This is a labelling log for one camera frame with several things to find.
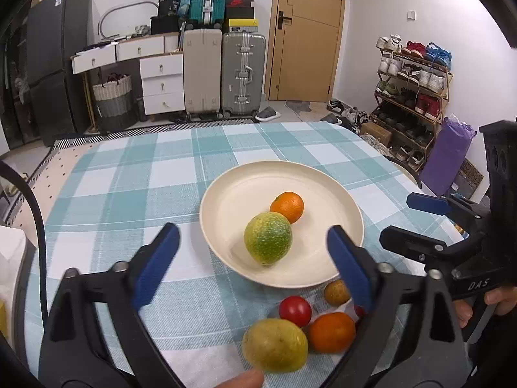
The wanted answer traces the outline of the person's right hand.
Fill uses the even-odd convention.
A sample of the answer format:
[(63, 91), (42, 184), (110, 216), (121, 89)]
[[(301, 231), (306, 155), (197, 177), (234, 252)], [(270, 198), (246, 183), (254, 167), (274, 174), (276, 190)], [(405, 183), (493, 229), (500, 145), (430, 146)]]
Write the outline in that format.
[[(495, 314), (505, 315), (510, 313), (517, 303), (517, 287), (501, 286), (485, 293), (484, 302), (488, 306), (495, 305)], [(463, 329), (473, 316), (471, 306), (465, 300), (455, 300), (454, 308), (458, 317), (460, 328)]]

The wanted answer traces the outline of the person's left hand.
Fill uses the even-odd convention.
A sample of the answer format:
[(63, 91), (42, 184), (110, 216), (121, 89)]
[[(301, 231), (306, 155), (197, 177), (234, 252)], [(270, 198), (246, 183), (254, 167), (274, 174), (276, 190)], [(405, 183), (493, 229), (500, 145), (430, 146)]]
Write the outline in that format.
[(216, 388), (261, 388), (264, 382), (264, 373), (260, 370), (251, 369), (218, 384)]

